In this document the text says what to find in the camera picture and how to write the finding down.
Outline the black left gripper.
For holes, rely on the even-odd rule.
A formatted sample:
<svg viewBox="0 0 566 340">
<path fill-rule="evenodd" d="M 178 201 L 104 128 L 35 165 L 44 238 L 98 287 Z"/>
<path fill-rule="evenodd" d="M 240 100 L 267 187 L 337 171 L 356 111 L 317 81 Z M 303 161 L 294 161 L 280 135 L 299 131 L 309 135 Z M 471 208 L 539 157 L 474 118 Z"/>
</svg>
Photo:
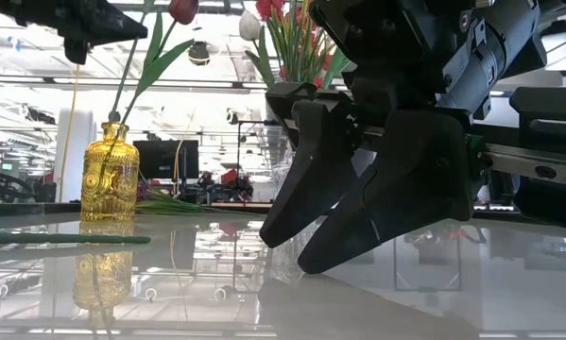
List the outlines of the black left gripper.
<svg viewBox="0 0 566 340">
<path fill-rule="evenodd" d="M 62 26 L 56 16 L 57 4 L 58 1 L 53 0 L 0 0 L 0 14 L 11 17 L 18 26 L 34 24 L 57 29 L 65 38 L 65 57 L 77 65 L 86 63 L 89 43 L 117 43 L 147 37 L 143 24 L 106 0 L 64 1 Z"/>
</svg>

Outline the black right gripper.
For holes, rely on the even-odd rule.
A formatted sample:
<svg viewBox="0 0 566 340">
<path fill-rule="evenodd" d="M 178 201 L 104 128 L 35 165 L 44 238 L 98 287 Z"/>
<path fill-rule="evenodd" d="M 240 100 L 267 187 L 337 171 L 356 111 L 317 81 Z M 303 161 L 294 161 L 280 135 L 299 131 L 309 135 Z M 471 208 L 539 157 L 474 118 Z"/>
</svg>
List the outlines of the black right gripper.
<svg viewBox="0 0 566 340">
<path fill-rule="evenodd" d="M 566 227 L 566 89 L 521 88 L 512 98 L 518 128 L 477 126 L 469 111 L 420 100 L 398 82 L 356 78 L 348 93 L 278 83 L 266 102 L 296 148 L 297 102 L 321 103 L 352 121 L 357 181 L 298 258 L 318 274 L 409 231 L 452 218 L 466 221 L 491 171 L 516 174 L 522 214 Z"/>
</svg>

